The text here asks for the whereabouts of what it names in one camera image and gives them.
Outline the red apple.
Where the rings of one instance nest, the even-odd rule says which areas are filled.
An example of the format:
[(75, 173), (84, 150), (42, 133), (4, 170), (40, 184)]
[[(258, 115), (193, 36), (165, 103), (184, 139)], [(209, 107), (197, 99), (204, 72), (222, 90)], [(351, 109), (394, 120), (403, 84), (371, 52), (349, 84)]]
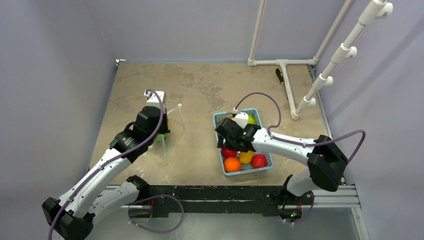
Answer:
[(227, 148), (225, 148), (225, 147), (222, 147), (222, 148), (221, 148), (221, 156), (222, 156), (224, 159), (227, 159), (227, 158), (235, 158), (235, 157), (237, 156), (237, 154), (238, 154), (238, 152), (237, 152), (237, 151), (235, 151), (235, 150), (230, 150), (230, 149), (227, 149)]

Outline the green fruit with black stripe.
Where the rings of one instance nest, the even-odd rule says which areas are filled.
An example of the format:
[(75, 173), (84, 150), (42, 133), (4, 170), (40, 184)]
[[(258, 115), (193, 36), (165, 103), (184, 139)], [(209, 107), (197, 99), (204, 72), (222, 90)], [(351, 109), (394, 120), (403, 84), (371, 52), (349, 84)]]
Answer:
[(157, 136), (156, 136), (156, 138), (154, 139), (154, 142), (155, 143), (161, 143), (162, 141), (164, 141), (166, 138), (167, 138), (167, 133), (165, 133), (165, 134), (158, 134)]

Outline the orange fruit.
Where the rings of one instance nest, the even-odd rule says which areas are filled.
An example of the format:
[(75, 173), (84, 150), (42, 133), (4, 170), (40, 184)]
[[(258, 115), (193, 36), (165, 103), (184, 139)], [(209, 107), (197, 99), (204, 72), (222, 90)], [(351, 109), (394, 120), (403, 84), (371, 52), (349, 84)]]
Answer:
[(242, 169), (242, 163), (237, 157), (226, 158), (223, 166), (226, 173), (239, 172)]

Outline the clear polka dot zip bag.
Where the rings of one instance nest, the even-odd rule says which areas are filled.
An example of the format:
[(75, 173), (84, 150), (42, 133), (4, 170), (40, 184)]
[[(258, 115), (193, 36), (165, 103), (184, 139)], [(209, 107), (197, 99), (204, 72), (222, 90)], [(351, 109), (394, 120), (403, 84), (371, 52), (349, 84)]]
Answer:
[(167, 111), (168, 128), (170, 133), (162, 142), (153, 142), (148, 148), (153, 150), (157, 155), (161, 154), (163, 157), (168, 155), (173, 148), (175, 148), (185, 137), (186, 123), (182, 112), (182, 103), (179, 103), (175, 108)]

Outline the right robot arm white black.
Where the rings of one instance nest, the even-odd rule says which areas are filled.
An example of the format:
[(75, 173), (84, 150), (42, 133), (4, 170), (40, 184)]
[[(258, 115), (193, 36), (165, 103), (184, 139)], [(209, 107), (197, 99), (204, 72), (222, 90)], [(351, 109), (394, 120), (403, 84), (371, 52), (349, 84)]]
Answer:
[(234, 120), (225, 118), (215, 127), (218, 147), (225, 146), (237, 152), (265, 152), (295, 160), (307, 167), (290, 177), (281, 189), (280, 196), (288, 204), (312, 190), (336, 192), (348, 158), (325, 135), (317, 139), (296, 138), (272, 132), (256, 124), (241, 127)]

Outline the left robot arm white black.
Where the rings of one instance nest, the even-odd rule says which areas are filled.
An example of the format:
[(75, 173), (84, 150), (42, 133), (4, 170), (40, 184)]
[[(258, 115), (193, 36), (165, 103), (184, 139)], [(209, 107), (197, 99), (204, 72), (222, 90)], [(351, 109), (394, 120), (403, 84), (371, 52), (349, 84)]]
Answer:
[(117, 190), (102, 191), (154, 143), (159, 134), (168, 134), (164, 106), (145, 106), (122, 132), (118, 133), (100, 160), (70, 190), (58, 199), (49, 197), (42, 204), (49, 224), (48, 239), (58, 233), (65, 240), (84, 240), (95, 224), (115, 208), (127, 203), (146, 203), (149, 191), (140, 177), (131, 177)]

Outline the light blue plastic basket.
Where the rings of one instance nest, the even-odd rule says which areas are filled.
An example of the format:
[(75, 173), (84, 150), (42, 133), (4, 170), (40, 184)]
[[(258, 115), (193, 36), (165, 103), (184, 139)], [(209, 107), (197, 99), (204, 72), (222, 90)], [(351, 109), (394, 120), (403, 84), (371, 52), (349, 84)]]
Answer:
[[(256, 108), (244, 108), (241, 112), (247, 114), (248, 124), (257, 124), (262, 127), (260, 115)], [(234, 119), (231, 112), (214, 113), (214, 126), (217, 127), (225, 118)], [(219, 147), (218, 150), (220, 153), (222, 170), (226, 176), (266, 171), (274, 167), (274, 162), (270, 153), (263, 151), (240, 152), (230, 150), (225, 147), (225, 140), (221, 140), (223, 147)]]

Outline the yellow-orange potato-like fruit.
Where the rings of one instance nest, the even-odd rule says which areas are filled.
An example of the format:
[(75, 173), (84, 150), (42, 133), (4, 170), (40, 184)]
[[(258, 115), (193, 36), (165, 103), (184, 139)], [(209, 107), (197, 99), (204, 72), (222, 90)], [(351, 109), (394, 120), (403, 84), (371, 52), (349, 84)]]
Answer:
[(243, 165), (249, 165), (254, 157), (255, 153), (253, 151), (248, 152), (239, 152), (238, 159)]

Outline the green pear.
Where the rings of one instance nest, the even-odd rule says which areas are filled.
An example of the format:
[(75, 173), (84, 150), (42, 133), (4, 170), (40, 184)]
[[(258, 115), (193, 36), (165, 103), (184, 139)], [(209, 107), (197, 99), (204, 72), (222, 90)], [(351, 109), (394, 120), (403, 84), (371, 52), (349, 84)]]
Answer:
[(256, 125), (257, 124), (257, 121), (256, 121), (256, 119), (251, 114), (249, 114), (248, 115), (247, 123), (248, 124), (252, 124), (252, 125)]

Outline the red textured strawberry fruit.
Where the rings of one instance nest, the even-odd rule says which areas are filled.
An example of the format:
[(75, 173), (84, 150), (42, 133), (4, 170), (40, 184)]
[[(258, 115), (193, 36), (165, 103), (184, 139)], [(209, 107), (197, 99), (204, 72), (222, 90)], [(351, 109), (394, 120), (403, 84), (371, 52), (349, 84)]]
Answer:
[(255, 154), (250, 162), (254, 169), (264, 168), (268, 166), (267, 158), (263, 154)]

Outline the yellow black screwdriver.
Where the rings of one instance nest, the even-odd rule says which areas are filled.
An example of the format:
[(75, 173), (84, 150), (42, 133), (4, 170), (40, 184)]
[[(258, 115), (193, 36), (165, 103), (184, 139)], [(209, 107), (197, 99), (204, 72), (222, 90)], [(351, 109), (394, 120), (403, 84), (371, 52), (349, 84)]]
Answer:
[(275, 73), (277, 75), (277, 78), (278, 78), (280, 84), (281, 85), (284, 85), (285, 84), (285, 80), (284, 80), (284, 75), (283, 75), (282, 70), (280, 68), (276, 68), (275, 69)]

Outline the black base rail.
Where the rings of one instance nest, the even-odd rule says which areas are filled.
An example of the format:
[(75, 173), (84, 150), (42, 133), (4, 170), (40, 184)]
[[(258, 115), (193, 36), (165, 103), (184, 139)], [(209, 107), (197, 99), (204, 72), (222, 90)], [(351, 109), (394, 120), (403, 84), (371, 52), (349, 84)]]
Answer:
[(154, 218), (166, 218), (170, 213), (300, 218), (300, 207), (312, 202), (312, 191), (294, 196), (278, 185), (147, 185), (130, 204), (151, 207)]

